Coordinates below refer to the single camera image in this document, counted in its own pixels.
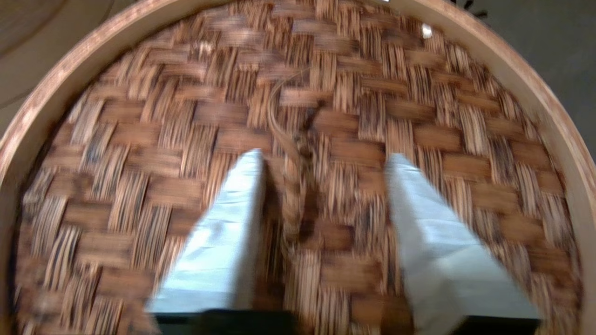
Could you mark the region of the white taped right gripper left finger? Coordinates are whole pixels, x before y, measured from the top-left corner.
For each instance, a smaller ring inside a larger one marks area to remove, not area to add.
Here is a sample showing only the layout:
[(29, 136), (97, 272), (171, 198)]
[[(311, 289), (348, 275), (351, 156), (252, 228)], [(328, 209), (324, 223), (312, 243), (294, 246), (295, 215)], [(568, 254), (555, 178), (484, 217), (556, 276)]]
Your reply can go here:
[(149, 313), (249, 309), (265, 200), (262, 152), (242, 154), (147, 303)]

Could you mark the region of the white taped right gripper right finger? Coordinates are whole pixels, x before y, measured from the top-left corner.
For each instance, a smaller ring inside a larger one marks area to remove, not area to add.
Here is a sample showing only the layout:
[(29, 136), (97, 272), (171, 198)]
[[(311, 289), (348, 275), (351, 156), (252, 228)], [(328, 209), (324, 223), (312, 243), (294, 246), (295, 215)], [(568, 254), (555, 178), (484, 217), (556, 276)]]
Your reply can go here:
[(542, 318), (423, 172), (386, 161), (390, 220), (417, 335), (533, 335)]

